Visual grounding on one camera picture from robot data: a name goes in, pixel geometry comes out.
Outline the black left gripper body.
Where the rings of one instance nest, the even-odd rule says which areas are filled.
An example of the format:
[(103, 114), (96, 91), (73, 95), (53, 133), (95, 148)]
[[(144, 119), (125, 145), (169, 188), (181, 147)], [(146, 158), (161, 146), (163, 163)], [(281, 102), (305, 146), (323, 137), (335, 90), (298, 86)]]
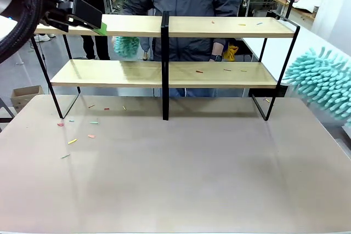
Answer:
[(69, 26), (101, 29), (102, 12), (84, 0), (44, 0), (43, 11), (44, 24), (64, 32)]

